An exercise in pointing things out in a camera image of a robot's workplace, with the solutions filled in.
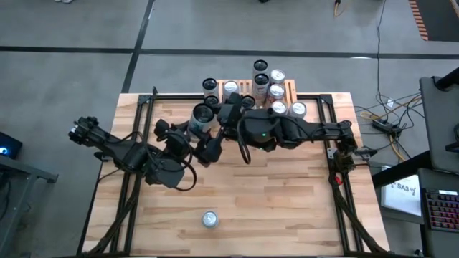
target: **can lid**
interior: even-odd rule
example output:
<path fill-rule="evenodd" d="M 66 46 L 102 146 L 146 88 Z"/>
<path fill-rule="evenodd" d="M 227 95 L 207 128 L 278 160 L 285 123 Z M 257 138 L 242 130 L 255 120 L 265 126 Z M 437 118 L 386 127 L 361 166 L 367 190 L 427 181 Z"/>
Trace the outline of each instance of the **can lid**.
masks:
<path fill-rule="evenodd" d="M 244 96 L 242 98 L 242 106 L 246 110 L 253 108 L 255 106 L 255 98 L 252 96 Z"/>
<path fill-rule="evenodd" d="M 205 225 L 206 227 L 213 227 L 213 226 L 216 226 L 216 225 L 217 225 L 217 222 L 218 222 L 217 214 L 214 213 L 213 211 L 207 211 L 207 212 L 204 213 L 204 215 L 202 216 L 202 223 L 203 223 L 203 225 Z"/>
<path fill-rule="evenodd" d="M 204 98 L 204 104 L 206 105 L 216 105 L 218 104 L 218 97 L 217 96 L 207 96 Z"/>
<path fill-rule="evenodd" d="M 270 93 L 274 96 L 281 96 L 284 95 L 284 88 L 281 85 L 271 85 Z"/>
<path fill-rule="evenodd" d="M 204 103 L 198 104 L 193 108 L 193 116 L 201 123 L 208 123 L 214 119 L 214 113 L 210 107 Z"/>
<path fill-rule="evenodd" d="M 213 90 L 217 87 L 217 81 L 213 78 L 207 78 L 202 82 L 202 87 L 206 90 Z"/>
<path fill-rule="evenodd" d="M 287 106 L 282 101 L 275 101 L 272 103 L 271 108 L 276 112 L 283 114 L 287 110 Z"/>
<path fill-rule="evenodd" d="M 262 72 L 268 68 L 268 64 L 265 60 L 257 60 L 253 63 L 253 68 Z"/>
<path fill-rule="evenodd" d="M 271 78 L 277 81 L 284 80 L 285 73 L 282 70 L 274 69 L 273 71 L 271 71 Z"/>
<path fill-rule="evenodd" d="M 306 113 L 306 106 L 301 102 L 295 102 L 292 104 L 292 111 L 297 114 L 304 114 Z"/>
<path fill-rule="evenodd" d="M 228 92 L 235 92 L 237 91 L 237 83 L 235 81 L 227 81 L 225 82 L 223 88 Z"/>
<path fill-rule="evenodd" d="M 266 85 L 270 81 L 270 78 L 267 75 L 259 74 L 255 76 L 254 81 L 258 85 Z"/>

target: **can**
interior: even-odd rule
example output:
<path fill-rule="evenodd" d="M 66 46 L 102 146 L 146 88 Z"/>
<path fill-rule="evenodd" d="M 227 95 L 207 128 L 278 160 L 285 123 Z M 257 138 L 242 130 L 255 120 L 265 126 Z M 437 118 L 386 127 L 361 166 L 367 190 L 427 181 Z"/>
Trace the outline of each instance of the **can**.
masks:
<path fill-rule="evenodd" d="M 196 105 L 193 108 L 193 112 L 191 112 L 188 128 L 186 130 L 191 142 L 199 142 L 197 134 L 208 133 L 213 122 L 214 113 L 212 112 L 212 109 L 204 103 Z"/>
<path fill-rule="evenodd" d="M 213 107 L 214 105 L 218 104 L 218 97 L 209 95 L 204 98 L 204 104 L 206 104 L 209 107 Z"/>
<path fill-rule="evenodd" d="M 249 95 L 242 97 L 242 109 L 243 110 L 252 109 L 254 106 L 255 106 L 255 98 Z"/>
<path fill-rule="evenodd" d="M 265 60 L 257 60 L 253 63 L 253 73 L 252 77 L 255 77 L 259 74 L 268 73 L 268 63 Z"/>
<path fill-rule="evenodd" d="M 202 92 L 204 96 L 217 96 L 218 97 L 218 84 L 213 78 L 207 78 L 202 82 Z"/>
<path fill-rule="evenodd" d="M 252 96 L 255 98 L 257 107 L 263 106 L 266 102 L 266 95 L 270 86 L 270 78 L 264 74 L 255 75 L 252 83 Z"/>
<path fill-rule="evenodd" d="M 206 211 L 202 215 L 202 224 L 208 229 L 218 226 L 218 215 L 213 211 Z"/>
<path fill-rule="evenodd" d="M 223 85 L 222 103 L 230 97 L 231 93 L 239 94 L 239 85 L 235 81 L 227 81 Z"/>
<path fill-rule="evenodd" d="M 274 112 L 279 113 L 281 115 L 287 113 L 287 105 L 281 100 L 273 102 L 271 104 L 271 108 L 274 110 Z"/>
<path fill-rule="evenodd" d="M 282 70 L 274 69 L 270 73 L 271 85 L 279 84 L 283 85 L 285 82 L 285 73 Z"/>
<path fill-rule="evenodd" d="M 282 100 L 284 98 L 285 89 L 282 85 L 274 84 L 270 86 L 266 97 L 266 102 L 273 103 L 276 100 Z"/>
<path fill-rule="evenodd" d="M 288 108 L 287 114 L 295 118 L 304 118 L 306 115 L 306 105 L 302 102 L 295 102 Z"/>

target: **keyboard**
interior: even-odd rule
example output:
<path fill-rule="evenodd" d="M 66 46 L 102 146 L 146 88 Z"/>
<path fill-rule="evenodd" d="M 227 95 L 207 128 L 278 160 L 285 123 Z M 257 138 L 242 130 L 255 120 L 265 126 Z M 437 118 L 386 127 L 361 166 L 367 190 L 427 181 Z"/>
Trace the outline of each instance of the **keyboard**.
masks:
<path fill-rule="evenodd" d="M 430 228 L 459 233 L 458 192 L 434 189 L 423 189 L 422 192 L 425 216 L 429 218 Z"/>

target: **wooden tabletop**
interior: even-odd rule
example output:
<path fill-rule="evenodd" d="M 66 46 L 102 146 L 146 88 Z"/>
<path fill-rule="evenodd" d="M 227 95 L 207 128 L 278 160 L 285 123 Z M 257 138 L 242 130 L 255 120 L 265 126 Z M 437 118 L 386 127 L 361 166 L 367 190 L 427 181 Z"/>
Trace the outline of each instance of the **wooden tabletop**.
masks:
<path fill-rule="evenodd" d="M 350 93 L 330 94 L 338 121 L 353 123 L 352 130 L 361 145 Z M 113 135 L 121 138 L 132 131 L 137 98 L 138 94 L 120 95 L 111 130 Z M 303 102 L 308 108 L 305 119 L 317 122 L 317 104 Z M 156 142 L 153 134 L 156 121 L 163 118 L 169 123 L 182 123 L 189 119 L 196 104 L 197 101 L 191 100 L 156 101 L 148 142 L 164 147 L 163 143 Z M 295 150 L 279 148 L 271 153 L 251 148 L 250 153 L 252 163 L 246 165 L 237 144 L 225 141 L 218 163 L 203 168 L 193 160 L 198 181 L 188 192 L 143 183 L 131 255 L 343 254 L 323 143 L 304 143 Z M 106 163 L 100 176 L 113 170 L 114 165 Z M 378 244 L 388 249 L 369 169 L 358 166 L 349 176 L 359 220 Z M 113 223 L 122 178 L 123 173 L 119 172 L 99 183 L 83 251 L 94 247 Z M 192 175 L 186 171 L 180 186 L 187 187 L 191 182 Z M 216 229 L 202 226 L 202 215 L 209 210 L 219 216 Z M 121 246 L 126 221 L 121 231 Z M 351 249 L 355 250 L 347 219 L 346 227 Z"/>

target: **gray floor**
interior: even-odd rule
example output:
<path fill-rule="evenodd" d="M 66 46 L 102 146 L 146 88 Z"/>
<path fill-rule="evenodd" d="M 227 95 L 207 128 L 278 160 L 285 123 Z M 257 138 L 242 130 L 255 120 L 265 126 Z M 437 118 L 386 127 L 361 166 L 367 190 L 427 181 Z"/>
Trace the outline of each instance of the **gray floor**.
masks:
<path fill-rule="evenodd" d="M 0 46 L 134 48 L 148 0 L 1 0 Z M 333 0 L 157 0 L 143 42 L 146 49 L 232 49 L 304 52 L 377 51 L 376 27 L 382 1 L 353 0 L 333 18 Z M 420 39 L 408 0 L 387 0 L 381 52 L 457 54 L 459 44 Z M 142 54 L 130 92 L 199 92 L 206 77 L 249 78 L 259 57 Z M 13 254 L 58 257 L 75 253 L 100 163 L 93 151 L 67 139 L 72 121 L 97 116 L 110 129 L 130 54 L 0 52 L 0 131 L 24 142 L 20 160 L 60 174 L 55 186 L 41 184 L 23 218 Z M 286 71 L 302 92 L 351 92 L 354 104 L 375 105 L 375 59 L 266 57 Z M 383 95 L 417 92 L 422 76 L 444 75 L 457 60 L 383 59 Z M 428 148 L 423 119 L 401 143 L 413 156 Z M 362 132 L 372 132 L 361 126 Z M 366 145 L 388 144 L 365 135 Z M 395 164 L 390 149 L 375 161 Z M 417 225 L 384 219 L 391 250 L 420 248 Z"/>

